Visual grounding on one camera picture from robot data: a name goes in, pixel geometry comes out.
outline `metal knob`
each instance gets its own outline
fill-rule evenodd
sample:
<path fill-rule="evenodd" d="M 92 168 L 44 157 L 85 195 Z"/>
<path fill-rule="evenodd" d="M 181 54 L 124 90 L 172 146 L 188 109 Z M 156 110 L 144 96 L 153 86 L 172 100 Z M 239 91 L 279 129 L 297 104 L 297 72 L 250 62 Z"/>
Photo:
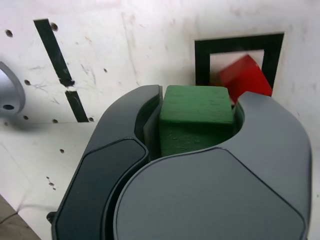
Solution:
<path fill-rule="evenodd" d="M 20 112 L 26 102 L 25 91 L 17 76 L 0 62 L 0 117 Z"/>

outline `green foam block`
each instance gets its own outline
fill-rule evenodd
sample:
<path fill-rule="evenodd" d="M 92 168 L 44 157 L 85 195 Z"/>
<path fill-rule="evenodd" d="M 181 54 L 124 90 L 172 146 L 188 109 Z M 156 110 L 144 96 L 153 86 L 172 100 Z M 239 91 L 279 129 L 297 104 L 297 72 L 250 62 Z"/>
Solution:
<path fill-rule="evenodd" d="M 162 156 L 209 148 L 233 136 L 228 90 L 219 86 L 169 86 L 159 117 Z"/>

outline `white wall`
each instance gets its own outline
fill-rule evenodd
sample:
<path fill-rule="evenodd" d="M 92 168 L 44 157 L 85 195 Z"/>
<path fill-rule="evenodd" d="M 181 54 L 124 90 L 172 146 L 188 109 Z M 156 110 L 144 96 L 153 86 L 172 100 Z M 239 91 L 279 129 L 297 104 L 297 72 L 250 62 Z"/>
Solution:
<path fill-rule="evenodd" d="M 320 238 L 319 1 L 2 0 L 0 61 L 21 80 L 26 106 L 15 129 L 12 123 L 0 127 L 0 193 L 15 209 L 28 206 L 20 215 L 47 240 L 50 224 L 45 216 L 57 209 L 95 123 L 76 123 L 66 88 L 33 23 L 42 18 L 57 24 L 54 34 L 74 88 L 87 116 L 96 122 L 112 102 L 138 86 L 194 84 L 194 40 L 285 32 L 272 97 L 310 136 L 309 239 Z M 32 85 L 24 85 L 24 80 Z M 59 123 L 52 124 L 52 119 Z"/>

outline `black tape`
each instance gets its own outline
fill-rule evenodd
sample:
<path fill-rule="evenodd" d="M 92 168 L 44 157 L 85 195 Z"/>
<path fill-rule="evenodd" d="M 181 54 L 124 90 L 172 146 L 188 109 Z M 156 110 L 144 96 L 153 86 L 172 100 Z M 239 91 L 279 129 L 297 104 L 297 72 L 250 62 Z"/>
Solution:
<path fill-rule="evenodd" d="M 273 88 L 283 38 L 284 33 L 276 33 L 194 41 L 196 84 L 209 84 L 210 54 L 264 50 L 261 70 Z"/>
<path fill-rule="evenodd" d="M 34 20 L 34 25 L 40 35 L 45 50 L 51 60 L 56 75 L 60 83 L 65 87 L 71 87 L 75 84 L 72 80 L 69 70 L 67 68 L 64 57 L 62 56 L 60 47 L 57 43 L 56 37 L 52 32 L 48 19 Z"/>
<path fill-rule="evenodd" d="M 89 122 L 77 91 L 66 91 L 65 95 L 78 123 Z"/>

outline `red cube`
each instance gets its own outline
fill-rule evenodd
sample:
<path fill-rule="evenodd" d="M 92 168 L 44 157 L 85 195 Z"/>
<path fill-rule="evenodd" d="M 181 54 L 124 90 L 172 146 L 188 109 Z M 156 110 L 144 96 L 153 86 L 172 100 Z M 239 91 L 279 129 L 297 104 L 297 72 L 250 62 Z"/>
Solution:
<path fill-rule="evenodd" d="M 258 64 L 246 55 L 219 72 L 219 77 L 236 102 L 244 92 L 271 96 L 272 89 Z"/>

